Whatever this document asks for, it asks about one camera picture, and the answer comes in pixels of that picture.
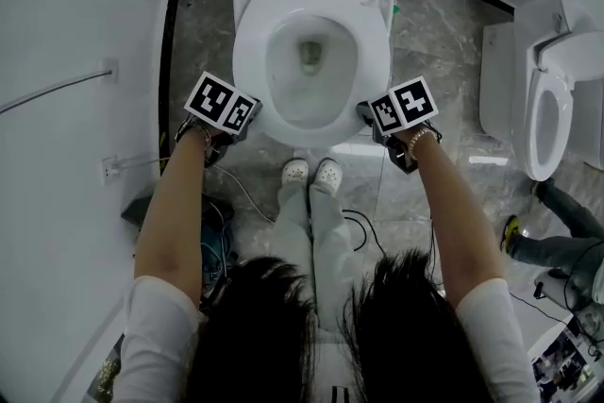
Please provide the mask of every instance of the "gray pants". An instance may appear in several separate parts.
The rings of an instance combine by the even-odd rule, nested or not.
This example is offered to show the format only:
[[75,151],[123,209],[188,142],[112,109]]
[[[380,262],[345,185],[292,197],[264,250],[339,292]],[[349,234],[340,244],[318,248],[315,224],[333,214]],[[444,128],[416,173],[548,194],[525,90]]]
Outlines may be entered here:
[[328,185],[310,185],[307,197],[305,185],[289,182],[279,191],[278,201],[271,255],[307,276],[305,296],[316,303],[319,328],[336,333],[350,290],[362,278],[364,256],[354,251],[348,224]]
[[591,212],[568,193],[556,188],[552,182],[540,183],[535,194],[564,222],[572,237],[536,240],[519,234],[513,235],[508,248],[510,256],[533,265],[558,267],[567,275],[574,270],[573,276],[577,275],[577,284],[591,288],[604,260],[604,243],[595,245],[604,241],[604,227]]

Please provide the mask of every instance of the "white pants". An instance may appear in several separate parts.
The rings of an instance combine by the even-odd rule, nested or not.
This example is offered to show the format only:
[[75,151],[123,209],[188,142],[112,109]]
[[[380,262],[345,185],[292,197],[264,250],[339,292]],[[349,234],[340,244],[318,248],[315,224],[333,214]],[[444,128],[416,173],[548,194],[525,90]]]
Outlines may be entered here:
[[348,224],[331,188],[314,183],[308,197],[310,220],[305,185],[293,181],[279,191],[271,255],[296,265],[307,276],[304,296],[316,303],[319,328],[336,333],[350,290],[362,278],[364,256],[352,247]]

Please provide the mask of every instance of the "black floor trim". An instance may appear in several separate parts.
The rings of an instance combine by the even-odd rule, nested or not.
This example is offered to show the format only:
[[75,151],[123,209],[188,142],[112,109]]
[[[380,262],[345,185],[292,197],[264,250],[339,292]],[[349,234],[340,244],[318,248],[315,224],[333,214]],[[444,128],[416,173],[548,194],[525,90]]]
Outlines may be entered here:
[[[513,15],[513,7],[500,0],[481,0],[496,8]],[[163,25],[163,39],[161,42],[161,58],[159,60],[159,157],[170,156],[170,68],[172,65],[172,44],[174,41],[174,29],[176,25],[176,13],[178,11],[178,0],[168,0],[166,7],[166,19]],[[161,171],[165,167],[163,161],[160,165]]]

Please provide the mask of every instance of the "black and white marker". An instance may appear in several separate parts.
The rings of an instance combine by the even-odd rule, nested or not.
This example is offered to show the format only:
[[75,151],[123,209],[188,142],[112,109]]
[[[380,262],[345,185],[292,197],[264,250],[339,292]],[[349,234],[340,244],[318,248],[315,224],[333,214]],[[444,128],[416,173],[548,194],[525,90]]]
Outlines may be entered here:
[[185,109],[228,134],[238,135],[257,103],[234,86],[204,72],[187,99]]
[[382,135],[418,125],[438,114],[436,103],[423,76],[394,86],[369,101]]

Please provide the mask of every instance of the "black hair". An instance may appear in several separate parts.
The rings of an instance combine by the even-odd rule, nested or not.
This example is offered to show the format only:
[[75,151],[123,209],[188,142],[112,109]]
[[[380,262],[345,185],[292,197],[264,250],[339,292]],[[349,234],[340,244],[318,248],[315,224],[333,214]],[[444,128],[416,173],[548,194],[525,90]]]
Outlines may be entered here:
[[184,402],[310,401],[313,307],[293,265],[259,258],[231,279],[198,330]]
[[418,250],[384,257],[344,307],[341,330],[360,401],[494,401],[428,263]]

